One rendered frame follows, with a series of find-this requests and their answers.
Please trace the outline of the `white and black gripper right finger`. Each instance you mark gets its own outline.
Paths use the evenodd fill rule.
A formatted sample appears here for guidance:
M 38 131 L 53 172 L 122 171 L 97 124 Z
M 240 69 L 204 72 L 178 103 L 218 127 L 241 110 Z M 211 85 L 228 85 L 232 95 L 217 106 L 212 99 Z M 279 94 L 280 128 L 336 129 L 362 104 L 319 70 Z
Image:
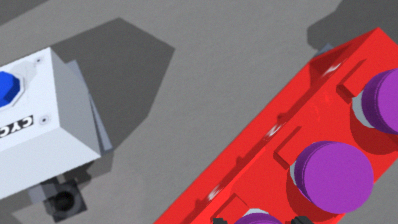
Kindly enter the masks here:
M 294 219 L 291 219 L 291 224 L 314 224 L 314 223 L 306 216 L 295 216 Z

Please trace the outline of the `white push-button control box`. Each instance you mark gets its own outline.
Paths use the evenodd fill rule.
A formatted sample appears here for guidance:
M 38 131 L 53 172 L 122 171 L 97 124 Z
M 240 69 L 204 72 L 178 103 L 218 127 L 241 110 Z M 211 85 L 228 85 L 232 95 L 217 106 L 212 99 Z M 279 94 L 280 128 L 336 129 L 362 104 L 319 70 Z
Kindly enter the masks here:
M 0 71 L 0 199 L 26 188 L 55 224 L 86 211 L 56 175 L 115 150 L 77 60 L 49 47 Z

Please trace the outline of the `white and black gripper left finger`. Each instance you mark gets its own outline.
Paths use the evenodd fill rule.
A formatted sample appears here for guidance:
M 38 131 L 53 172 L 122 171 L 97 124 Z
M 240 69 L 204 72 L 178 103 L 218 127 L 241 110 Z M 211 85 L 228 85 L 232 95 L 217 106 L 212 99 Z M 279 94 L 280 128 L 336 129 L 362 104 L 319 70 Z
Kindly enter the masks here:
M 213 218 L 213 224 L 228 224 L 228 222 L 223 218 Z

